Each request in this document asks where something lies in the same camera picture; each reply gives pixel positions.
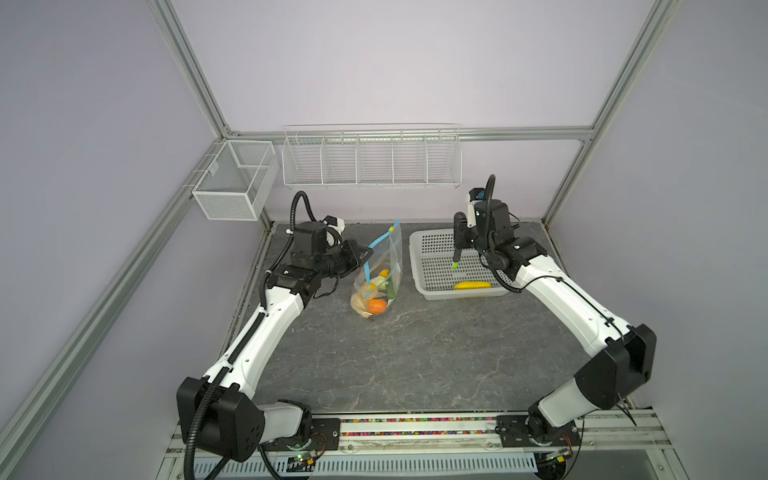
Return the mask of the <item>dark green toy cucumber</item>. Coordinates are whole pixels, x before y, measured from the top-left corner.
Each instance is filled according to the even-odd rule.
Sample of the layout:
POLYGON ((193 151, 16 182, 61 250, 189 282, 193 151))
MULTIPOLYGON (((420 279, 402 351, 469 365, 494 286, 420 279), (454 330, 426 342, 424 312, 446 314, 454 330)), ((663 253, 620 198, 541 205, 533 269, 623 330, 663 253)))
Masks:
POLYGON ((461 242, 459 240, 454 241, 454 252, 452 256, 452 265, 451 268, 453 270, 456 270, 458 268, 458 265, 460 263, 461 257, 462 257, 462 251, 463 247, 461 245, 461 242))

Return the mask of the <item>clear zip top bag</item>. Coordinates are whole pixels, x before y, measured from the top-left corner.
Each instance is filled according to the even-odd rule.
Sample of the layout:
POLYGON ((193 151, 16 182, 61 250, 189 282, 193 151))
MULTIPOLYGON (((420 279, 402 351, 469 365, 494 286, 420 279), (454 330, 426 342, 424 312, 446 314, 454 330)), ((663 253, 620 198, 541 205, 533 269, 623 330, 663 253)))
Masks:
POLYGON ((395 221, 368 248, 372 254, 356 275, 350 298, 350 306, 365 319, 385 313, 397 299, 403 275, 400 221, 395 221))

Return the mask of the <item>white plastic perforated basket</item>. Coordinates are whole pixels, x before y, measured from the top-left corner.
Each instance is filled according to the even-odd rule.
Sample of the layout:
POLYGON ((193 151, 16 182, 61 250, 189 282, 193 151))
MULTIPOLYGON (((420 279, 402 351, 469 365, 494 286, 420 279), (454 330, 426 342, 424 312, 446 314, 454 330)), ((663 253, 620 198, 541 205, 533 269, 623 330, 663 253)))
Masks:
POLYGON ((481 265, 474 249, 461 252, 454 265, 453 230, 422 230, 409 237, 416 289, 429 301, 497 297, 508 293, 481 265))

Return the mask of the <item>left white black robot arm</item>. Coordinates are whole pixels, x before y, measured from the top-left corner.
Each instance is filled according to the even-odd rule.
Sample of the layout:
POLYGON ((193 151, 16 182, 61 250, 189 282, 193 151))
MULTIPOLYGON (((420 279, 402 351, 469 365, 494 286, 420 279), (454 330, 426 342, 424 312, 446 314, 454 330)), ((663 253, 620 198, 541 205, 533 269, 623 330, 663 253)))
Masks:
POLYGON ((208 475, 214 479, 229 462, 263 454, 274 441, 297 447, 312 441, 308 405, 291 400, 259 405, 254 400, 257 387, 289 327, 312 300, 323 297, 323 281, 339 282, 354 273, 372 250, 344 239, 344 224, 337 217, 319 219, 310 214, 307 221, 297 222, 298 206, 311 206, 304 191, 291 201, 288 240, 259 281, 259 304, 253 315, 205 374, 186 378, 177 390, 186 479, 195 476, 200 450, 220 458, 208 475))

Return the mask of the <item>beige round toy bun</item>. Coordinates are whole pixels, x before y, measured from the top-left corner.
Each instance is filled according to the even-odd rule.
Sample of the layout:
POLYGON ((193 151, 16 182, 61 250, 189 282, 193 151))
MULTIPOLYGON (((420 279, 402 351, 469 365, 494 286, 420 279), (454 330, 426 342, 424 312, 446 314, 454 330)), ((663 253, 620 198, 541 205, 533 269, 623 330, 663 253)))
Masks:
POLYGON ((362 295, 352 295, 350 305, 359 315, 366 316, 368 314, 368 303, 362 295))

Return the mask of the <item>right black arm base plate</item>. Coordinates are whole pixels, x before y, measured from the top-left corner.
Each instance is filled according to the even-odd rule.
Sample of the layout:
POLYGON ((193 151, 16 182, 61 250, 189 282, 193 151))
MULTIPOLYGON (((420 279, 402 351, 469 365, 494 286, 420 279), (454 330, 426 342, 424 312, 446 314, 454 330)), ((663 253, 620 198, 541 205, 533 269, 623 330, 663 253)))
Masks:
POLYGON ((494 431, 503 447, 578 447, 582 443, 580 429, 574 421, 552 427, 536 415, 499 415, 494 431))

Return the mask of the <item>green leafy toy vegetable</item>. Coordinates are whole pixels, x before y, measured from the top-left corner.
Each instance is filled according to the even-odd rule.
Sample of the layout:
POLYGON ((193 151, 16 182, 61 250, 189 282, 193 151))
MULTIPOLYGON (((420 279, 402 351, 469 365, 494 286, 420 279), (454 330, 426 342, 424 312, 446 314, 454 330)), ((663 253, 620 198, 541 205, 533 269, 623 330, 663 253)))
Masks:
POLYGON ((386 295, 387 295, 387 301, 388 302, 394 301, 396 299, 396 297, 397 297, 397 291, 398 291, 397 273, 396 272, 394 272, 394 273, 390 272, 389 273, 389 275, 388 275, 388 277, 386 279, 386 282, 385 282, 385 290, 386 290, 386 295))

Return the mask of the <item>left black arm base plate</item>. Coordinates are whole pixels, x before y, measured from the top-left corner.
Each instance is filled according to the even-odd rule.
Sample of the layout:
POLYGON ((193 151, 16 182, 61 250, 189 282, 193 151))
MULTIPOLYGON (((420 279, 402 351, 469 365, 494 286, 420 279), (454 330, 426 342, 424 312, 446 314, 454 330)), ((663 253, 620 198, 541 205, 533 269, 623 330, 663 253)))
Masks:
POLYGON ((336 451, 341 439, 341 419, 338 417, 313 418, 293 437, 281 437, 262 445, 265 451, 336 451))

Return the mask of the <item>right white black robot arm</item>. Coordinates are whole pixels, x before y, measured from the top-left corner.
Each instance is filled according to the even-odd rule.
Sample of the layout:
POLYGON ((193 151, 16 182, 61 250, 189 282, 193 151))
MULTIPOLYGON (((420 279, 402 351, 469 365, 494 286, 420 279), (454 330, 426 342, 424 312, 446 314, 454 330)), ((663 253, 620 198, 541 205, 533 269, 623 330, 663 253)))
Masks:
POLYGON ((486 189, 470 192, 453 220, 454 253, 477 252, 481 265, 512 293, 532 294, 570 331, 588 361, 528 410, 526 429, 549 442, 577 418, 608 410, 652 376, 657 336, 611 313, 579 287, 534 239, 516 234, 507 205, 486 189))

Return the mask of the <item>orange toy carrot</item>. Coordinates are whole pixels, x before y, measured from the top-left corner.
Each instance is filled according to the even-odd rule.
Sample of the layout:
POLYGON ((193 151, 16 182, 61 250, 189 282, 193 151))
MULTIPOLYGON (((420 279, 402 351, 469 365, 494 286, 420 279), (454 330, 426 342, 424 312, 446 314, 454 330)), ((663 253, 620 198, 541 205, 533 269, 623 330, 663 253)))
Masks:
POLYGON ((374 298, 368 302, 367 311, 371 315, 383 314, 387 311, 389 302, 384 298, 374 298))

